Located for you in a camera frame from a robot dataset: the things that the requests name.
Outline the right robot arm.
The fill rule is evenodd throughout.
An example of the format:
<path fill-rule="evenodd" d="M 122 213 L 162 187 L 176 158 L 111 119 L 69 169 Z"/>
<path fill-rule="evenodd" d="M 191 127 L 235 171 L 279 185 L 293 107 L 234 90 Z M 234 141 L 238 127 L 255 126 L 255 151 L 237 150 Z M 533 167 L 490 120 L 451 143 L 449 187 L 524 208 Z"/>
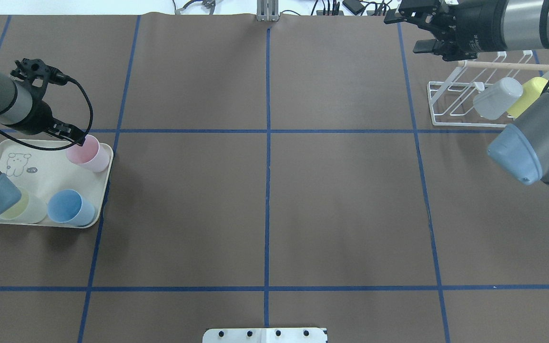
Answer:
<path fill-rule="evenodd" d="M 384 22 L 409 22 L 431 32 L 414 53 L 444 61 L 481 52 L 549 50 L 549 0 L 403 0 Z M 549 80 L 537 99 L 488 146 L 488 156 L 525 185 L 549 186 Z"/>

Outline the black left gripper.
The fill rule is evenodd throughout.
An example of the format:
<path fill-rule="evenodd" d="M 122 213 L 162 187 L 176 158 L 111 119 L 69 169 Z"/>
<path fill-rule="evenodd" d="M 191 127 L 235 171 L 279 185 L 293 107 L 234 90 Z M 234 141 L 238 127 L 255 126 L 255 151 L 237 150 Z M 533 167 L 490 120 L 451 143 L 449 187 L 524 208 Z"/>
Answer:
<path fill-rule="evenodd" d="M 28 115 L 17 124 L 17 131 L 25 135 L 47 132 L 51 137 L 82 146 L 87 133 L 78 127 L 55 121 L 50 106 L 44 100 L 34 101 Z"/>

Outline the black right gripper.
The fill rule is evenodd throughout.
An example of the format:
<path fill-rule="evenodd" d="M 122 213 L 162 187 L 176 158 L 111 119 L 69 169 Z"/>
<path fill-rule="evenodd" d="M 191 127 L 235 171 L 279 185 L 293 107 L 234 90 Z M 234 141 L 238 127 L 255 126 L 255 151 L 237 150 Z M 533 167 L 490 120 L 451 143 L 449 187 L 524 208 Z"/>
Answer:
<path fill-rule="evenodd" d="M 507 0 L 401 0 L 396 9 L 387 11 L 385 24 L 410 22 L 428 24 L 443 11 L 446 24 L 453 27 L 454 38 L 416 41 L 414 54 L 441 54 L 444 61 L 475 59 L 480 52 L 506 51 L 503 17 Z"/>

